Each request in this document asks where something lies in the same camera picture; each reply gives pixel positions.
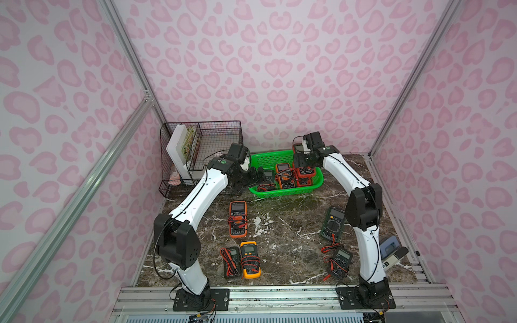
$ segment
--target robotic arm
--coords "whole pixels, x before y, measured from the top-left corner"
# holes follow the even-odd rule
[[[227,186],[240,189],[265,182],[262,167],[249,167],[250,161],[247,147],[233,143],[227,154],[209,162],[205,175],[178,207],[155,218],[155,251],[178,273],[183,289],[178,292],[181,302],[175,305],[186,304],[183,311],[203,309],[211,298],[209,281],[197,260],[201,242],[195,232],[206,210]]]
[[[382,216],[380,185],[362,178],[334,146],[323,143],[319,132],[303,136],[303,152],[295,153],[294,161],[294,167],[325,168],[343,186],[349,196],[345,217],[354,228],[361,259],[358,285],[360,302],[372,307],[377,300],[388,298],[390,290],[379,247]]]

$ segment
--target metal rail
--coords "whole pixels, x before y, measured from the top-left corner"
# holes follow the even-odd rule
[[[333,285],[304,286],[231,286],[229,310],[224,314],[249,315],[264,313],[357,313],[340,309]],[[390,284],[397,303],[393,312],[455,312],[459,309],[444,284]],[[113,309],[113,316],[163,315],[172,313],[170,287],[122,288]]]
[[[158,101],[156,100],[156,95],[153,91],[153,88],[151,87],[151,84],[149,83],[149,80],[147,79],[147,76],[145,75],[142,64],[140,63],[136,51],[131,43],[131,39],[129,39],[126,29],[124,28],[124,23],[122,21],[122,18],[120,17],[120,14],[118,13],[117,7],[115,6],[112,0],[98,1],[102,9],[104,9],[106,18],[110,21],[111,26],[115,31],[115,35],[118,41],[120,42],[120,45],[122,46],[122,50],[128,57],[129,64],[131,64],[131,66],[133,67],[135,76],[140,82],[140,85],[142,86],[142,89],[145,92],[147,98],[150,101],[156,101],[156,104],[153,105],[153,109],[155,110],[158,119],[160,119],[160,123],[164,124],[165,122],[167,122],[167,120],[165,119],[163,110],[161,109]]]
[[[411,91],[415,88],[420,76],[423,74],[425,67],[427,66],[427,63],[431,60],[434,52],[440,44],[440,41],[449,30],[450,25],[454,22],[454,19],[459,12],[459,7],[462,3],[463,0],[450,0],[447,4],[444,12],[442,13],[442,16],[440,17],[440,20],[436,24],[436,27],[434,28],[433,33],[429,38],[429,41],[425,45],[425,48],[422,50],[422,54],[418,58],[415,67],[411,71],[406,84],[402,88],[399,97],[395,101],[393,109],[389,113],[381,130],[379,131],[379,135],[375,139],[375,142],[372,145],[372,149],[369,152],[370,156],[375,156],[380,150],[384,139],[391,129],[391,126],[395,123],[397,116],[404,108],[404,104],[406,103],[407,98],[411,94]]]
[[[13,277],[0,298],[0,323],[9,323],[16,316],[25,299],[153,105],[154,103],[149,100],[140,103],[77,189],[70,202],[61,211],[54,224],[38,243],[23,267]]]

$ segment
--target yellow multimeter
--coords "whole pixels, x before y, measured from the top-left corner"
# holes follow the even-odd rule
[[[255,241],[246,241],[240,244],[240,255],[244,278],[258,278],[262,273],[260,270],[259,249]]]

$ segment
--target black multimeter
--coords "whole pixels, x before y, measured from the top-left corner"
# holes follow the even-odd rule
[[[329,259],[327,268],[328,272],[337,279],[347,277],[348,266],[352,262],[353,257],[354,255],[350,251],[344,248],[339,248],[334,257]]]
[[[335,206],[329,207],[320,236],[332,241],[332,243],[338,242],[341,237],[341,231],[343,231],[343,224],[345,223],[345,210]]]
[[[269,184],[275,183],[275,171],[264,169],[264,176]]]
[[[240,264],[240,248],[239,247],[229,247],[225,249],[221,249],[221,256],[223,257],[223,265],[224,265],[224,277],[225,278],[235,278],[241,277],[242,275],[242,267]]]

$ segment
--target green plastic basket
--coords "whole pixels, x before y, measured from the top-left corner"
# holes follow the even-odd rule
[[[274,171],[275,166],[281,163],[289,163],[291,166],[293,165],[292,150],[263,152],[251,155],[251,166],[253,167],[262,166],[263,168]],[[281,190],[278,185],[278,182],[276,182],[275,184],[277,186],[277,189],[274,191],[258,192],[255,186],[250,188],[250,192],[260,198],[310,193],[314,189],[317,189],[323,184],[323,174],[321,169],[319,167],[316,167],[316,176],[312,178],[312,186],[296,187],[293,189]]]

